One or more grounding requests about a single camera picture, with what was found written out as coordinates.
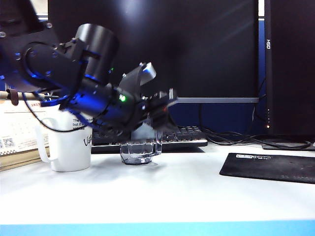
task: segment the black cable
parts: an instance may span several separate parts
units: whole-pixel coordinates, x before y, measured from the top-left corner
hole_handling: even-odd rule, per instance
[[[273,146],[273,147],[276,147],[276,148],[281,148],[281,149],[300,150],[300,149],[307,148],[307,147],[309,147],[312,144],[309,141],[304,141],[304,144],[302,144],[302,145],[282,145],[282,144],[277,144],[277,143],[267,142],[267,141],[262,141],[262,140],[257,139],[259,136],[264,137],[266,135],[249,136],[249,135],[244,135],[244,134],[241,134],[241,133],[238,133],[238,132],[233,132],[233,131],[228,131],[228,132],[224,132],[224,133],[215,133],[215,134],[212,134],[212,136],[217,136],[217,137],[219,137],[219,138],[221,138],[223,140],[223,138],[220,135],[228,135],[228,134],[229,135],[233,135],[234,137],[242,138],[239,141],[233,141],[233,140],[224,138],[225,140],[229,140],[231,145],[239,145],[238,142],[241,142],[241,141],[244,144],[245,140],[248,140],[248,141],[250,141],[250,142],[247,142],[248,144],[260,143],[260,144],[266,144],[266,145]]]
[[[266,122],[266,120],[263,118],[263,117],[261,117],[258,113],[257,113],[257,109],[255,110],[255,116],[259,119],[259,120],[261,120],[261,121],[263,121],[263,122]]]
[[[231,146],[231,145],[233,145],[232,143],[219,143],[219,142],[216,142],[216,141],[214,141],[213,139],[210,139],[209,137],[207,137],[207,140],[209,141],[209,142],[211,142],[211,143],[214,143],[214,144],[216,144],[216,145],[220,145],[220,146]]]
[[[262,82],[261,82],[261,84],[260,84],[260,86],[259,86],[258,95],[259,95],[259,93],[260,93],[260,91],[261,91],[261,89],[262,89],[262,86],[264,85],[265,82],[266,82],[266,77],[262,80]]]
[[[265,98],[267,95],[266,94],[264,94],[264,95],[262,95],[261,97],[259,97],[259,101],[261,101],[263,98]]]
[[[200,130],[202,131],[203,129],[203,121],[202,121],[202,103],[199,104],[199,107],[198,107],[198,120],[199,120],[199,128]]]
[[[254,123],[255,111],[256,111],[256,104],[254,104],[254,108],[252,110],[252,121],[251,121],[250,125],[248,126],[247,130],[245,131],[245,135],[249,134],[249,132],[252,129],[252,124]]]
[[[39,121],[39,123],[41,123],[47,129],[50,129],[50,130],[55,131],[55,132],[69,133],[69,132],[73,132],[73,131],[76,131],[76,130],[79,130],[79,129],[87,127],[87,125],[84,125],[84,126],[81,126],[81,127],[77,127],[77,128],[71,129],[71,130],[58,130],[58,129],[51,128],[51,127],[47,126],[41,119],[39,119],[38,116],[34,113],[34,111],[31,109],[30,105],[28,104],[26,96],[25,96],[24,93],[22,93],[22,97],[23,97],[23,100],[25,102],[25,105],[27,106],[27,108],[31,112],[31,114]]]
[[[37,92],[32,92],[32,94],[39,100],[39,101],[44,101],[45,99],[43,99],[41,96],[39,96],[39,94]]]
[[[207,137],[211,136],[213,138],[217,138],[219,140],[222,140],[224,143],[216,143],[219,145],[226,145],[226,143],[228,143],[229,145],[240,145],[240,144],[250,144],[252,143],[248,141],[248,138],[245,138],[244,136],[242,136],[242,139],[240,140],[232,140],[232,139],[228,139],[222,136],[230,136],[229,134],[224,134],[224,133],[215,133],[215,132],[211,132],[209,130],[207,130],[206,128],[203,129],[203,132],[206,133]]]

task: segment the black cylindrical motor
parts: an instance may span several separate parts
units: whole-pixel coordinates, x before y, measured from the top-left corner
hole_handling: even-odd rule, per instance
[[[85,77],[108,84],[112,61],[119,46],[117,37],[112,31],[93,24],[81,25],[75,37],[87,44]]]

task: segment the black robotic arm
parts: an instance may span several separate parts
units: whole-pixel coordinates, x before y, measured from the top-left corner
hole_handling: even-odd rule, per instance
[[[141,86],[156,76],[151,63],[124,74],[118,87],[109,83],[119,42],[108,29],[81,25],[67,43],[60,43],[49,22],[39,22],[29,0],[0,1],[0,78],[21,92],[57,90],[60,98],[41,106],[60,105],[88,124],[114,135],[128,134],[145,119],[157,130],[172,129],[168,107],[175,92],[141,95]]]

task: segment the black monitor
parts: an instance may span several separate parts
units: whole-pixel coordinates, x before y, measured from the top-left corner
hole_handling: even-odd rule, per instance
[[[115,33],[116,85],[152,62],[144,95],[174,88],[179,102],[258,102],[257,0],[52,0],[48,13],[61,42],[84,23]]]
[[[315,2],[266,0],[270,134],[315,135]]]

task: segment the blue edge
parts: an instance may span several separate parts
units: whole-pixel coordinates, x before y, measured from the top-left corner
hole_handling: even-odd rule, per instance
[[[313,236],[315,220],[1,225],[1,236]]]

